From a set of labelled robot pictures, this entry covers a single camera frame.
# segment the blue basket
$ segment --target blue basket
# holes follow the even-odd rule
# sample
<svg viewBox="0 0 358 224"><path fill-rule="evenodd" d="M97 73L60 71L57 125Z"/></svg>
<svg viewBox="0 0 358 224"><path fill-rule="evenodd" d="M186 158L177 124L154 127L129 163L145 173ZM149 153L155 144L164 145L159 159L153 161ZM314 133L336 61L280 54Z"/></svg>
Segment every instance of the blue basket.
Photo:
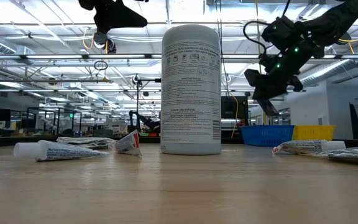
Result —
<svg viewBox="0 0 358 224"><path fill-rule="evenodd" d="M254 125L241 127L244 144L278 146L291 141L294 125Z"/></svg>

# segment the yellow basket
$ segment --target yellow basket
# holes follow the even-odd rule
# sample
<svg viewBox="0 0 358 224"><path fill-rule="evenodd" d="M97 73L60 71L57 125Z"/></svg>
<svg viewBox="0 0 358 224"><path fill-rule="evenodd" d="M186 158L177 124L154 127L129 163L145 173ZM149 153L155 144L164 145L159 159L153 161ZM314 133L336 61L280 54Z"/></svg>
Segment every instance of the yellow basket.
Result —
<svg viewBox="0 0 358 224"><path fill-rule="evenodd" d="M333 125L300 125L295 126L293 140L333 140L335 126Z"/></svg>

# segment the toothpaste tube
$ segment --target toothpaste tube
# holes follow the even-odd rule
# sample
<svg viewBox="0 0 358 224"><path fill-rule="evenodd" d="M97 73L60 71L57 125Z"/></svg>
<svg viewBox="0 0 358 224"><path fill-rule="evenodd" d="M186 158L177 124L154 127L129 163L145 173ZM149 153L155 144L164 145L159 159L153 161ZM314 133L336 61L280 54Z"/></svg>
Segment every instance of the toothpaste tube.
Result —
<svg viewBox="0 0 358 224"><path fill-rule="evenodd" d="M109 153L44 140L36 143L19 142L16 143L15 148L13 149L14 157L32 158L37 162L81 159L107 154Z"/></svg>
<svg viewBox="0 0 358 224"><path fill-rule="evenodd" d="M321 152L328 152L337 149L345 149L343 141L327 140L306 140L306 141L288 141L273 148L273 154L283 150L296 155L317 155Z"/></svg>
<svg viewBox="0 0 358 224"><path fill-rule="evenodd" d="M129 154L133 156L141 156L139 148L139 133L137 130L131 132L116 143L116 151L118 153Z"/></svg>

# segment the table surface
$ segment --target table surface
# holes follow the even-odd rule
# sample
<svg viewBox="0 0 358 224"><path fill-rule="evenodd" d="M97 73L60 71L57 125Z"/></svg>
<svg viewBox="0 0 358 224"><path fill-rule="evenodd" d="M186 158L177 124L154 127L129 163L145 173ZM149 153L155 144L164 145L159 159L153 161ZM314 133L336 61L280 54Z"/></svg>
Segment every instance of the table surface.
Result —
<svg viewBox="0 0 358 224"><path fill-rule="evenodd" d="M0 147L0 223L358 223L358 166L224 145L215 156L17 160Z"/></svg>

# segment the lab workbench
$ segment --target lab workbench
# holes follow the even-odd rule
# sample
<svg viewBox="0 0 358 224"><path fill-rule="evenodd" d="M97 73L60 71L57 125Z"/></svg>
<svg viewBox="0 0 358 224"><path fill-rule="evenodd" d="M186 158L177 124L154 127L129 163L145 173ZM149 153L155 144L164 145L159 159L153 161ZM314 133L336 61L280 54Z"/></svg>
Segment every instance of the lab workbench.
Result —
<svg viewBox="0 0 358 224"><path fill-rule="evenodd" d="M0 147L0 223L358 223L358 166L224 145L220 155L55 162Z"/></svg>

